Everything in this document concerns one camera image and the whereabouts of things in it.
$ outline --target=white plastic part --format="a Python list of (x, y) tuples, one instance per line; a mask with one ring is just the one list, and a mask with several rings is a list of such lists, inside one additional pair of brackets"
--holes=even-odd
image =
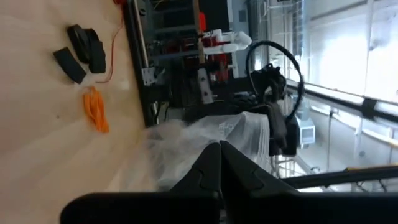
[(158, 187), (169, 189), (190, 169), (209, 144), (226, 140), (271, 172), (269, 122), (263, 114), (208, 116), (189, 126), (173, 120), (148, 130), (146, 144)]
[(141, 69), (142, 81), (145, 86), (151, 86), (157, 80), (155, 78), (155, 68), (143, 68)]
[(205, 37), (215, 37), (217, 42), (229, 42), (224, 45), (204, 47), (203, 52), (206, 55), (232, 53), (238, 50), (244, 50), (252, 43), (251, 37), (242, 31), (222, 33), (221, 29), (217, 29), (206, 33)]

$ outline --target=orange wire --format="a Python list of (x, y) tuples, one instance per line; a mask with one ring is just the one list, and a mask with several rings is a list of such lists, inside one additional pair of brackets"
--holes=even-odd
[[(113, 3), (120, 5), (122, 7), (122, 5), (124, 3), (126, 3), (126, 0), (113, 0)], [(116, 33), (113, 35), (112, 38), (112, 48), (111, 48), (111, 70), (109, 71), (109, 75), (106, 78), (106, 80), (104, 81), (97, 81), (96, 83), (107, 83), (109, 81), (111, 81), (112, 76), (113, 76), (113, 61), (114, 61), (114, 42), (116, 40), (116, 37), (118, 36), (120, 30), (123, 28), (124, 25), (124, 18), (123, 18), (123, 10), (121, 10), (121, 22), (120, 22), (120, 26), (118, 28), (118, 30), (116, 31)]]
[(109, 132), (109, 124), (105, 118), (104, 99), (101, 93), (91, 86), (90, 91), (83, 94), (85, 113), (95, 128), (102, 133)]

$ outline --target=table surface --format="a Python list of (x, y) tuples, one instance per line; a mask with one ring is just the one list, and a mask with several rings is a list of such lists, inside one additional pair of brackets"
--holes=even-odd
[[(137, 147), (144, 122), (125, 29), (114, 43), (112, 80), (95, 83), (108, 75), (120, 8), (99, 0), (3, 0), (0, 8), (0, 223), (59, 223), (62, 208), (83, 194), (154, 190), (152, 166)], [(52, 57), (68, 46), (77, 59), (65, 32), (76, 23), (98, 33), (107, 64), (106, 74), (88, 73), (81, 85)], [(90, 85), (104, 98), (108, 134), (84, 113)]]

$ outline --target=clear plastic bag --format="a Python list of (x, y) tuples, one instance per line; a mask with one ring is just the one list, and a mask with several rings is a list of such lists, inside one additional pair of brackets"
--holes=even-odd
[(208, 116), (189, 126), (171, 120), (150, 128), (147, 148), (158, 187), (169, 189), (191, 168), (209, 144), (226, 140), (270, 172), (269, 122), (263, 114)]

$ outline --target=black object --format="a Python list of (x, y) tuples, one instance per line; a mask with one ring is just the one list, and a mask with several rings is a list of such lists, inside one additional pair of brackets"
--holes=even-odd
[(64, 47), (53, 53), (62, 70), (76, 83), (81, 83), (86, 76), (86, 72), (80, 64), (73, 58), (68, 47)]
[(374, 114), (372, 111), (374, 111), (374, 108), (376, 106), (377, 100), (371, 99), (371, 98), (365, 98), (362, 102), (361, 105), (361, 110), (362, 110), (362, 116), (366, 119), (373, 120), (374, 119)]
[(75, 24), (67, 28), (67, 33), (79, 61), (88, 64), (92, 73), (104, 73), (106, 71), (105, 51), (95, 30), (82, 29)]
[(297, 119), (293, 119), (291, 122), (286, 124), (286, 148), (283, 151), (284, 156), (295, 156), (297, 155), (297, 146), (300, 145), (300, 126)]
[[(256, 96), (256, 98), (257, 98), (257, 100), (259, 102), (263, 101), (264, 94), (263, 94), (263, 92), (260, 92), (262, 94), (259, 94), (259, 92), (257, 91), (256, 84), (254, 83), (254, 80), (253, 80), (253, 77), (252, 77), (252, 73), (249, 70), (249, 61), (250, 61), (250, 56), (254, 52), (254, 50), (256, 50), (258, 47), (263, 46), (263, 45), (270, 46), (270, 47), (273, 47), (273, 48), (276, 48), (276, 49), (280, 50), (292, 62), (294, 68), (296, 69), (296, 71), (297, 71), (297, 73), (298, 73), (298, 75), (300, 77), (300, 82), (298, 83), (297, 101), (294, 104), (292, 111), (290, 112), (290, 114), (285, 119), (286, 123), (289, 123), (293, 119), (294, 115), (296, 114), (296, 111), (298, 110), (298, 108), (299, 108), (299, 106), (301, 104), (303, 95), (304, 95), (304, 78), (303, 78), (303, 75), (301, 74), (300, 65), (296, 61), (296, 59), (292, 55), (292, 53), (290, 53), (286, 48), (284, 48), (283, 46), (279, 45), (278, 43), (275, 43), (273, 41), (265, 40), (265, 41), (260, 41), (260, 42), (258, 42), (256, 44), (254, 44), (250, 48), (250, 50), (249, 50), (249, 52), (248, 52), (248, 54), (246, 56), (246, 73), (248, 75), (248, 79), (249, 79), (249, 82), (251, 84), (252, 91), (254, 92), (254, 94), (255, 94), (255, 96)], [(262, 91), (266, 91), (267, 85), (270, 85), (270, 84), (272, 84), (272, 82), (275, 82), (276, 86), (279, 88), (280, 93), (284, 93), (285, 87), (286, 87), (286, 79), (280, 74), (280, 72), (279, 72), (280, 68), (279, 69), (276, 68), (276, 71), (275, 70), (271, 70), (272, 72), (269, 71), (270, 68), (272, 69), (272, 66), (267, 65), (262, 70), (253, 72), (253, 73), (261, 73), (263, 75), (267, 75), (266, 76), (266, 78), (268, 79), (267, 82), (261, 83), (262, 85), (265, 85), (265, 89), (263, 89)]]
[[(383, 223), (396, 216), (398, 194), (306, 194), (295, 187), (377, 180), (386, 170), (276, 179), (220, 141), (204, 149), (169, 192), (85, 195), (63, 209), (60, 223), (219, 223), (222, 210), (228, 223)], [(383, 177), (398, 177), (398, 167), (388, 170)]]
[(281, 155), (287, 147), (287, 128), (285, 124), (285, 117), (283, 116), (277, 103), (266, 102), (264, 109), (264, 114), (268, 116), (270, 137), (272, 138), (269, 141), (269, 152), (273, 152), (273, 154), (270, 156)]

